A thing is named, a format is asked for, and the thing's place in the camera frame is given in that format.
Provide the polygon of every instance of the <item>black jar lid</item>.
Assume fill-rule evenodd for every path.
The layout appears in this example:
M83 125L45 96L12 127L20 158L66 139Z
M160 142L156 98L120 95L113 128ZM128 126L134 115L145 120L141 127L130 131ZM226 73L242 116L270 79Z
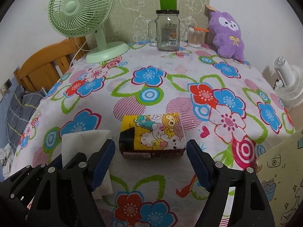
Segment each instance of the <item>black jar lid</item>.
M156 10L156 14L164 13L164 14L179 14L179 10Z

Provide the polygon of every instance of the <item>white fan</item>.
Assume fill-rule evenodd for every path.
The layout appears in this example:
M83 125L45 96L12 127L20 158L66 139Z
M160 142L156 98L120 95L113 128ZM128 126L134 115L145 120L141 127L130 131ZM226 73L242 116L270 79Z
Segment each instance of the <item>white fan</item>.
M275 84L275 92L285 107L296 107L303 102L303 70L296 65L289 65L280 56L274 62L275 70L280 79Z

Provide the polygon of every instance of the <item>cotton swab container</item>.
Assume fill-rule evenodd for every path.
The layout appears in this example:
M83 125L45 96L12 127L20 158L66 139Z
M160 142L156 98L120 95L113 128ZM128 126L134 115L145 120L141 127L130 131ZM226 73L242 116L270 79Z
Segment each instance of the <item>cotton swab container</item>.
M209 30L199 27L189 26L187 29L187 44L193 48L200 48L203 42L203 37Z

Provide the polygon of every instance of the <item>jar handle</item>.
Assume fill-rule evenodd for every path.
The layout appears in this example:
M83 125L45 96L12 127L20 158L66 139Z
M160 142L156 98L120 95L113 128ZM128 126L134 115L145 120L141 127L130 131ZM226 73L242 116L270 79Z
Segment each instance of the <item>jar handle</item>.
M152 34L151 34L151 32L152 32L152 30L151 30L151 22L155 22L155 23L156 23L156 20L155 20L155 19L154 19L154 20L151 20L151 21L148 23L148 25L147 25L147 28L148 28L148 37L150 38L151 41L156 42L156 41L157 41L157 38L156 38L156 37L152 37Z

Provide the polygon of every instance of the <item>fan base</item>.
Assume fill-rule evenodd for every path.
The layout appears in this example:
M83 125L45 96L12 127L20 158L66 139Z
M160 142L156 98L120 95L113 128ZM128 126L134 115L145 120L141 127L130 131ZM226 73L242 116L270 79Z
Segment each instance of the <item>fan base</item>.
M95 48L94 50L90 51L86 56L86 63L94 64L110 60L124 54L128 50L129 46L124 42L107 43L107 47L104 50Z

